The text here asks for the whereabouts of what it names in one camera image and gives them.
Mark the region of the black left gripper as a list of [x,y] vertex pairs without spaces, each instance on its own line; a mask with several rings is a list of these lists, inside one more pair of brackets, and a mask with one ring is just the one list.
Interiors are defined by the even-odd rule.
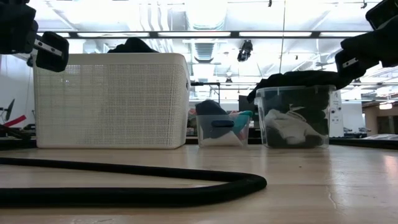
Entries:
[[62,72],[68,64],[69,43],[50,31],[37,33],[36,10],[30,0],[0,0],[0,55],[29,54],[27,65]]

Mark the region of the teal sock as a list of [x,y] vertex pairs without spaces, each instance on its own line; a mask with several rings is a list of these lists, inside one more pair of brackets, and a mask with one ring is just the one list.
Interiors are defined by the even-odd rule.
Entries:
[[248,122],[250,122],[252,115],[252,111],[241,111],[238,113],[230,114],[231,118],[234,121],[233,132],[235,134],[239,134],[242,129],[248,124]]

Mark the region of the tall clear plastic container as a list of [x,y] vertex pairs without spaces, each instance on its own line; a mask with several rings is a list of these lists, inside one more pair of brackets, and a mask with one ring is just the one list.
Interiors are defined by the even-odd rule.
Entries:
[[269,147],[266,144],[264,117],[269,110],[275,109],[281,113],[294,112],[299,114],[311,127],[326,136],[323,145],[312,148],[326,147],[329,143],[330,131],[330,96],[334,91],[333,85],[282,86],[258,89],[254,104],[258,108],[262,143]]

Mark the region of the small clear plastic container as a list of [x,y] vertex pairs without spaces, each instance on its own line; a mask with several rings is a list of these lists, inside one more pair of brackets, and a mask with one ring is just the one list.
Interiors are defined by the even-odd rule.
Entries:
[[248,144],[250,120],[251,115],[246,112],[198,115],[198,144],[200,147],[243,147]]

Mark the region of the white perforated laundry basket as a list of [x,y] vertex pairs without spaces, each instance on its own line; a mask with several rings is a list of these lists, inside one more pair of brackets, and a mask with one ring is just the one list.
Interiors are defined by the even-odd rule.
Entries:
[[49,149],[175,149],[186,141],[190,78],[176,53],[72,54],[34,67],[36,143]]

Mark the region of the black Puma underwear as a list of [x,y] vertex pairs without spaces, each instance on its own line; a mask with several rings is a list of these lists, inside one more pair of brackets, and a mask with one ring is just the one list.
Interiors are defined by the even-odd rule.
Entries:
[[248,94],[247,101],[254,103],[256,91],[260,88],[282,87],[282,86],[318,86],[333,85],[335,90],[348,86],[353,81],[350,77],[340,77],[337,72],[328,71],[301,71],[276,73],[268,78],[262,79],[256,87]]

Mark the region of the red handled tool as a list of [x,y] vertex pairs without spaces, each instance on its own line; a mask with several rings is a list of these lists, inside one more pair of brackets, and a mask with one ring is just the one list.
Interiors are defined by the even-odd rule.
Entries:
[[16,118],[16,119],[13,119],[13,120],[10,120],[10,121],[5,122],[5,123],[4,123],[4,126],[6,126],[6,127],[11,127],[11,126],[13,126],[13,125],[16,125],[16,124],[19,124],[19,123],[25,121],[26,119],[27,119],[26,116],[25,116],[25,115],[22,115],[22,116],[20,116],[20,117],[18,117],[18,118]]

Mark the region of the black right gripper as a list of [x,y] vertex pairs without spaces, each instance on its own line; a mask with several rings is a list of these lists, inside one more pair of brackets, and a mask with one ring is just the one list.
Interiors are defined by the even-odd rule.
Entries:
[[372,31],[344,39],[335,55],[340,77],[359,78],[381,64],[398,66],[398,0],[382,0],[367,11]]

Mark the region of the dark grey sock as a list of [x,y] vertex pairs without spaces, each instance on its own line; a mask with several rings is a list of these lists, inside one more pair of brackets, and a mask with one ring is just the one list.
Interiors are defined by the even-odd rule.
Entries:
[[212,100],[205,100],[195,106],[197,112],[198,129],[203,131],[203,139],[216,139],[227,134],[232,130],[228,128],[214,128],[213,121],[228,120],[229,114],[220,106],[219,103]]

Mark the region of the dark tilted monitor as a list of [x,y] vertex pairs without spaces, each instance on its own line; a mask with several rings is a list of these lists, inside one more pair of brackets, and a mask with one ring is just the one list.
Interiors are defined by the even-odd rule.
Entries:
[[9,121],[9,118],[10,118],[10,116],[11,116],[12,109],[13,109],[13,106],[14,106],[14,102],[15,102],[15,99],[13,99],[13,100],[10,102],[9,106],[5,109],[5,112],[6,112],[5,121]]

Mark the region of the white cabinet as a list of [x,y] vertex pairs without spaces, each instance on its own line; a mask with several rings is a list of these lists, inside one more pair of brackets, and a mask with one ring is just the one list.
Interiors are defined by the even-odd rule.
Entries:
[[330,138],[340,138],[344,136],[343,113],[341,92],[334,91],[330,96]]

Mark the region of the thin white cloth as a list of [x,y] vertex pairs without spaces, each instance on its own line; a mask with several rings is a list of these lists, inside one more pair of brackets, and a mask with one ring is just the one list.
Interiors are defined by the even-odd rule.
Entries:
[[311,127],[294,112],[281,113],[272,109],[264,117],[266,144],[269,147],[317,147],[325,135]]

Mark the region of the plain black garment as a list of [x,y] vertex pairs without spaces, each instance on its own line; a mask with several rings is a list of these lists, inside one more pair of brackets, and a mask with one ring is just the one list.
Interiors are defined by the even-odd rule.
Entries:
[[157,51],[150,48],[140,38],[130,37],[124,44],[117,45],[114,49],[110,49],[108,53],[157,53]]

